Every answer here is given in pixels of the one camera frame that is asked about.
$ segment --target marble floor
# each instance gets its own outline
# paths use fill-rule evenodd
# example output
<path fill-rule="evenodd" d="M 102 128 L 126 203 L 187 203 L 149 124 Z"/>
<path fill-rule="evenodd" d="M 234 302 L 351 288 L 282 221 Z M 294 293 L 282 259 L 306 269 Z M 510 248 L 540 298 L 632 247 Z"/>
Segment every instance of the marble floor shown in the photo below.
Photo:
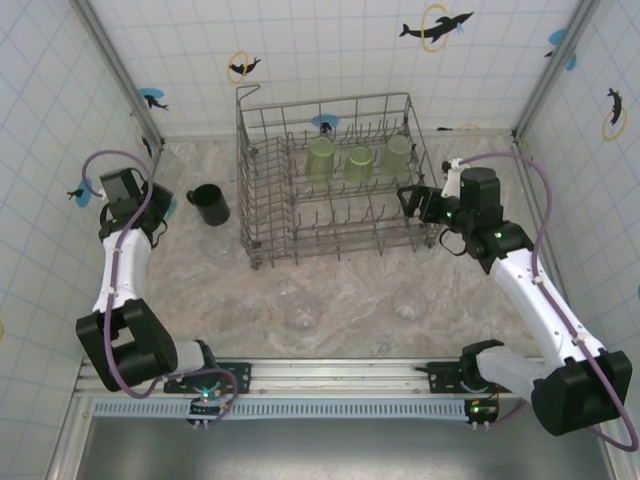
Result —
<path fill-rule="evenodd" d="M 509 149 L 510 137 L 425 138 L 431 161 Z M 505 217 L 533 238 L 532 220 L 515 165 L 492 159 L 502 183 Z M 234 141 L 169 143 L 155 181 L 173 191 L 177 207 L 151 255 L 148 303 L 176 339 L 201 338 L 220 357 L 443 357 L 496 338 L 515 352 L 539 355 L 527 325 L 506 295 L 468 256 L 441 247 L 387 249 L 263 265 L 255 271 L 239 244 Z M 221 227 L 205 225 L 185 193 L 215 183 L 231 208 Z M 451 247 L 461 243 L 451 238 Z M 417 284 L 428 311 L 410 323 L 396 317 L 391 296 Z M 299 332 L 284 310 L 299 295 L 322 307 L 318 325 Z"/>

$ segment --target blue sticker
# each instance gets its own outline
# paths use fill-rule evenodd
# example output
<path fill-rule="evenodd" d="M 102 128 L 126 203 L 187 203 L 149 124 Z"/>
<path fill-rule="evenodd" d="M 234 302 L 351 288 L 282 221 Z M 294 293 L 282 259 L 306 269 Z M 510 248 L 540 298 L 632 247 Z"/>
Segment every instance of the blue sticker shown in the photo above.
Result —
<path fill-rule="evenodd" d="M 553 32 L 550 36 L 549 36 L 549 43 L 551 45 L 560 45 L 560 42 L 562 41 L 562 39 L 564 38 L 564 34 L 567 33 L 567 29 L 566 28 L 561 28 L 560 30 L 558 30 L 557 32 Z"/>
<path fill-rule="evenodd" d="M 321 115 L 316 115 L 311 119 L 311 123 L 313 123 L 316 127 L 320 128 L 323 123 L 328 123 L 331 128 L 336 128 L 338 123 L 340 123 L 340 119 L 331 113 L 323 113 Z"/>
<path fill-rule="evenodd" d="M 159 90 L 157 88 L 141 88 L 140 90 L 138 90 L 140 92 L 140 95 L 142 95 L 143 97 L 150 95 L 153 98 L 162 98 L 164 97 L 164 92 L 162 90 Z"/>
<path fill-rule="evenodd" d="M 87 177 L 87 185 L 89 185 L 89 188 L 93 186 L 89 177 Z M 87 185 L 85 185 L 84 182 L 80 182 L 78 184 L 78 190 L 82 190 L 82 195 L 76 197 L 76 205 L 80 208 L 84 208 L 89 205 L 89 200 L 91 200 L 91 192 L 89 191 L 89 188 L 87 188 Z"/>
<path fill-rule="evenodd" d="M 571 59 L 569 60 L 569 63 L 567 63 L 567 71 L 570 72 L 574 68 L 576 68 L 576 54 L 575 53 L 571 56 Z"/>
<path fill-rule="evenodd" d="M 164 214 L 164 219 L 169 220 L 169 218 L 171 218 L 171 216 L 176 212 L 177 207 L 178 207 L 178 201 L 176 200 L 176 197 L 173 197 L 171 199 L 171 204 L 169 204 L 169 209 L 167 210 L 167 213 Z"/>

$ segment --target metal rail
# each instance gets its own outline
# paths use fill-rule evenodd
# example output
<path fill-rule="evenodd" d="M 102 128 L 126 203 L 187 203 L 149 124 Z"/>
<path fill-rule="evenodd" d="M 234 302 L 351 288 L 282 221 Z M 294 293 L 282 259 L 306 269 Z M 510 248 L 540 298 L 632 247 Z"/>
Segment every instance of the metal rail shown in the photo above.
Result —
<path fill-rule="evenodd" d="M 160 130 L 153 121 L 153 118 L 151 118 L 149 109 L 144 104 L 138 93 L 138 89 L 134 85 L 133 80 L 131 80 L 122 60 L 120 60 L 118 52 L 111 43 L 95 10 L 89 0 L 70 0 L 70 4 L 78 14 L 82 26 L 89 35 L 89 38 L 93 41 L 96 50 L 100 53 L 109 72 L 113 75 L 116 84 L 120 87 L 122 95 L 124 95 L 127 103 L 131 107 L 133 115 L 140 124 L 145 139 L 149 142 L 154 152 L 154 159 L 157 159 L 159 152 L 162 150 L 163 143 Z"/>
<path fill-rule="evenodd" d="M 600 6 L 601 0 L 582 0 L 567 26 L 564 38 L 553 52 L 551 62 L 531 94 L 527 106 L 515 128 L 518 137 L 524 137 L 531 128 L 533 121 L 542 109 L 543 104 L 549 98 L 553 86 L 564 71 L 567 63 L 574 54 L 580 37 L 591 21 L 593 14 Z"/>
<path fill-rule="evenodd" d="M 216 359 L 219 363 L 251 363 L 251 386 L 244 399 L 318 399 L 318 398 L 477 398 L 477 394 L 433 394 L 427 374 L 415 367 L 430 361 L 455 361 L 448 358 L 390 359 Z M 143 391 L 151 382 L 136 387 Z M 189 398 L 193 395 L 164 394 L 163 382 L 157 384 L 152 398 Z M 122 392 L 105 389 L 89 360 L 80 368 L 74 397 L 128 398 Z M 505 394 L 505 398 L 517 398 Z"/>

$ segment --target dish rack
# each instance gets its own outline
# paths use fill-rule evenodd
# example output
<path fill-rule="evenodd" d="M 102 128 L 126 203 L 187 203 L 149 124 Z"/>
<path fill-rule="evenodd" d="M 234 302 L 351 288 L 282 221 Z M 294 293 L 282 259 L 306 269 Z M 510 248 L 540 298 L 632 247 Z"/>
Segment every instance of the dish rack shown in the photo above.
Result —
<path fill-rule="evenodd" d="M 342 254 L 363 250 L 382 255 L 400 246 L 416 251 L 435 244 L 440 227 L 406 218 L 396 193 L 418 183 L 437 186 L 408 93 L 253 106 L 245 99 L 259 88 L 236 89 L 240 242 L 252 268 L 266 262 L 273 267 L 279 260 L 298 264 L 320 255 L 340 260 Z M 321 127 L 328 126 L 335 146 L 333 178 L 314 185 L 304 174 L 307 153 Z M 413 147 L 406 171 L 390 178 L 380 171 L 378 157 L 396 133 L 406 135 Z M 366 185 L 343 178 L 355 145 L 374 152 L 373 175 Z"/>

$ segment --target clear glass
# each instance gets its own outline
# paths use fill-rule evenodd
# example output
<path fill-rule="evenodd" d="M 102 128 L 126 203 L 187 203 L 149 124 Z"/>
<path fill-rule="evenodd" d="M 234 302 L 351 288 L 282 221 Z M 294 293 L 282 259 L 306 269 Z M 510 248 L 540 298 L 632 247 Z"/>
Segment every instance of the clear glass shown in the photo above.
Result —
<path fill-rule="evenodd" d="M 308 295 L 292 298 L 284 309 L 284 318 L 296 330 L 310 330 L 315 327 L 322 316 L 322 307 Z"/>
<path fill-rule="evenodd" d="M 391 308 L 398 318 L 407 322 L 417 322 L 427 313 L 427 297 L 420 287 L 405 286 L 391 297 Z"/>
<path fill-rule="evenodd" d="M 358 145 L 351 149 L 344 167 L 344 178 L 355 185 L 367 183 L 373 174 L 373 152 Z"/>
<path fill-rule="evenodd" d="M 399 175 L 407 169 L 411 143 L 401 134 L 391 135 L 380 156 L 380 170 L 387 175 Z"/>
<path fill-rule="evenodd" d="M 328 183 L 333 176 L 333 142 L 320 135 L 311 140 L 304 174 L 314 184 Z"/>

